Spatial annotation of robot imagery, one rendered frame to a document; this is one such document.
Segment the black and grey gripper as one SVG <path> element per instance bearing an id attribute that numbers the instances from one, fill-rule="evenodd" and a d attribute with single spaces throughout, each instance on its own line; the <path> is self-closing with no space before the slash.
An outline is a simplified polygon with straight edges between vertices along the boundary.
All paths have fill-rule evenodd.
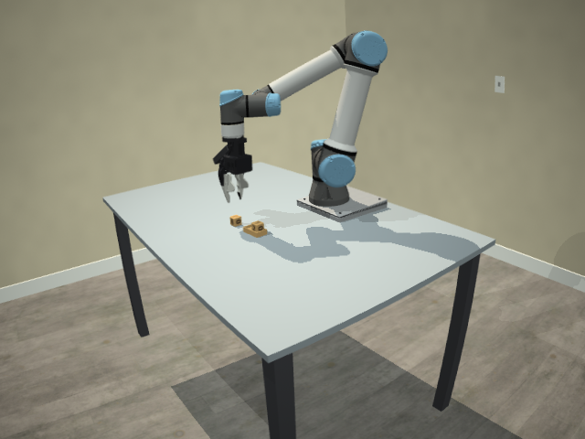
<path id="1" fill-rule="evenodd" d="M 239 199 L 242 199 L 243 188 L 249 187 L 249 183 L 244 179 L 243 173 L 252 171 L 252 155 L 245 154 L 244 143 L 247 143 L 247 138 L 244 138 L 244 135 L 241 138 L 222 137 L 222 142 L 228 143 L 229 151 L 220 159 L 221 162 L 218 169 L 218 179 L 223 189 L 225 198 L 229 203 L 229 192 L 235 191 L 235 186 L 232 183 L 231 174 L 234 175 L 237 179 L 237 193 L 239 195 Z M 229 174 L 227 174 L 227 172 L 229 172 Z"/>

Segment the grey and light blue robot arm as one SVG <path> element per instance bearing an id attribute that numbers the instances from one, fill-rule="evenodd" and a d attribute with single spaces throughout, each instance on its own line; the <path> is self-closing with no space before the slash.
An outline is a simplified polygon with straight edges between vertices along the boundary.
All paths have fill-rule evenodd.
<path id="1" fill-rule="evenodd" d="M 348 202 L 346 185 L 356 173 L 355 141 L 370 83 L 388 54 L 383 37 L 371 32 L 350 34 L 329 51 L 251 95 L 243 95 L 242 90 L 221 92 L 221 136 L 241 138 L 244 118 L 280 115 L 282 100 L 340 68 L 346 69 L 330 137 L 311 142 L 313 183 L 309 201 L 322 207 Z"/>

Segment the tan wooden number cube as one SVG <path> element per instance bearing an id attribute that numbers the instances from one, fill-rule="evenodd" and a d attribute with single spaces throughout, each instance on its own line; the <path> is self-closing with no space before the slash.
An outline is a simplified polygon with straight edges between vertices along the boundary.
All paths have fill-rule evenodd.
<path id="1" fill-rule="evenodd" d="M 264 230 L 264 223 L 261 221 L 254 221 L 251 223 L 251 229 L 258 232 Z"/>
<path id="2" fill-rule="evenodd" d="M 241 216 L 239 216 L 239 215 L 231 216 L 231 217 L 229 217 L 229 219 L 230 219 L 230 225 L 232 225 L 234 227 L 237 227 L 237 226 L 242 224 Z"/>

